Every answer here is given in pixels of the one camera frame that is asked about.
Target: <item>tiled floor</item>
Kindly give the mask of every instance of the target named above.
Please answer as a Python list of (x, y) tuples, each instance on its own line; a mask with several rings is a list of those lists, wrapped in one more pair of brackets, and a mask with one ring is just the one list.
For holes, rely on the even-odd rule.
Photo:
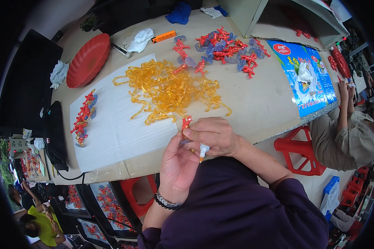
[[(284, 156), (281, 152), (276, 151), (274, 149), (274, 141), (279, 137), (285, 137), (287, 133), (281, 134), (278, 137), (271, 138), (269, 140), (260, 142), (256, 144), (255, 146), (260, 148), (261, 150), (271, 154), (274, 156), (281, 164), (283, 164), (285, 167), (287, 167), (287, 163), (285, 162)], [(307, 141), (304, 131), (301, 130), (294, 138), (294, 140), (302, 140)], [(302, 162), (304, 162), (304, 158), (302, 158), (301, 155), (294, 154), (291, 155), (291, 161), (294, 164), (294, 166), (301, 165)], [(340, 194), (339, 199), (341, 199), (341, 193), (342, 190), (345, 189), (347, 183), (350, 181), (351, 176), (353, 175), (354, 170), (351, 171), (337, 171), (334, 169), (327, 168), (324, 173), (321, 176), (303, 176), (303, 175), (295, 175), (295, 178), (298, 179), (302, 185), (305, 188), (306, 194), (308, 195), (308, 198), (310, 201), (314, 203), (318, 208), (320, 207), (320, 204), (323, 200), (323, 189), (328, 184), (328, 182), (331, 180), (333, 176), (340, 177), (339, 179), (339, 188), (340, 188)], [(268, 187), (268, 185), (259, 179), (259, 183), (262, 186)]]

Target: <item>red plastic stool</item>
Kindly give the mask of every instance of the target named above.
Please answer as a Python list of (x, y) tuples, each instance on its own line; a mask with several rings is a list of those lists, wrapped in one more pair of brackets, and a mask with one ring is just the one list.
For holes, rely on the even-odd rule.
[[(307, 141), (294, 141), (292, 140), (293, 137), (303, 129), (306, 134)], [(313, 146), (311, 143), (311, 139), (309, 136), (309, 127), (308, 126), (301, 126), (294, 130), (292, 130), (286, 137), (278, 138), (274, 141), (274, 148), (276, 151), (281, 151), (284, 155), (285, 161), (287, 162), (288, 169), (298, 175), (305, 175), (305, 176), (321, 176), (326, 169), (319, 161), (317, 161), (316, 157), (314, 156)], [(306, 157), (304, 163), (299, 166), (298, 169), (294, 169), (292, 165), (291, 158), (289, 157), (289, 152), (294, 152), (301, 154), (302, 157)], [(311, 170), (310, 171), (303, 171), (303, 167), (306, 163), (310, 160)]]
[(352, 176), (352, 180), (348, 182), (348, 186), (356, 190), (359, 194), (363, 188), (364, 181), (358, 177)]
[[(133, 211), (135, 212), (136, 216), (140, 218), (141, 216), (145, 215), (148, 211), (148, 209), (151, 207), (152, 203), (154, 202), (154, 198), (152, 198), (149, 202), (146, 204), (137, 204), (137, 201), (133, 195), (133, 185), (140, 179), (141, 177), (131, 178), (128, 180), (122, 180), (120, 182), (120, 186), (122, 187), (123, 192), (125, 193), (125, 196), (127, 200), (130, 203), (130, 206), (133, 208)], [(155, 194), (157, 192), (157, 185), (155, 183), (155, 179), (152, 175), (147, 176), (148, 182), (150, 183), (150, 187), (152, 189), (152, 194)]]
[(347, 190), (342, 191), (342, 201), (341, 205), (351, 207), (354, 205), (354, 200), (356, 199), (357, 194), (349, 193)]
[(367, 174), (369, 173), (369, 168), (366, 167), (366, 166), (363, 166), (363, 167), (359, 168), (357, 171), (359, 173), (363, 173), (364, 174), (364, 178), (362, 180), (365, 181), (367, 179)]

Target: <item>black bag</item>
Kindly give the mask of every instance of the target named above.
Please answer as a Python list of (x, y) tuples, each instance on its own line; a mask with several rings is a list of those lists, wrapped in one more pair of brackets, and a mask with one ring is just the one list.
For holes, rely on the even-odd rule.
[(56, 170), (68, 171), (69, 168), (66, 164), (68, 154), (66, 152), (63, 116), (59, 101), (55, 101), (48, 110), (45, 110), (44, 119), (45, 152)]

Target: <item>white foam sheet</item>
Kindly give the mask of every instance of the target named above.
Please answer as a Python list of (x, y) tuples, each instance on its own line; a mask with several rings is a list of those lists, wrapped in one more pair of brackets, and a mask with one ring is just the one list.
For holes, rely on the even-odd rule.
[[(144, 121), (149, 112), (141, 112), (131, 120), (130, 117), (141, 109), (142, 104), (131, 102), (128, 92), (133, 91), (133, 88), (128, 84), (114, 86), (112, 83), (115, 77), (125, 75), (128, 67), (139, 67), (150, 59), (156, 60), (155, 54), (147, 55), (115, 70), (90, 87), (70, 105), (70, 130), (72, 130), (80, 107), (85, 101), (85, 95), (96, 89), (95, 93), (98, 95), (95, 104), (96, 117), (89, 120), (86, 126), (88, 137), (83, 141), (84, 147), (74, 145), (82, 172), (92, 171), (165, 147), (170, 138), (176, 134), (177, 126), (171, 118), (147, 126)], [(127, 80), (128, 78), (120, 78), (118, 82)]]

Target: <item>yellow shirt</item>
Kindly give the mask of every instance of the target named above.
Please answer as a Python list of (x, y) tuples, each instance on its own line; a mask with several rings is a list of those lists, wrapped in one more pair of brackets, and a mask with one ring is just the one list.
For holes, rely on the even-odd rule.
[[(57, 216), (55, 215), (54, 210), (51, 206), (49, 207), (49, 210), (51, 212), (51, 215), (53, 216), (53, 220), (58, 223), (58, 227), (62, 232), (62, 228), (58, 222)], [(31, 208), (28, 210), (28, 214), (36, 217), (34, 221), (40, 225), (40, 240), (47, 246), (57, 246), (57, 243), (55, 243), (54, 238), (57, 237), (58, 234), (53, 230), (50, 220), (46, 217), (46, 215), (44, 213), (38, 212), (34, 206), (31, 206)]]

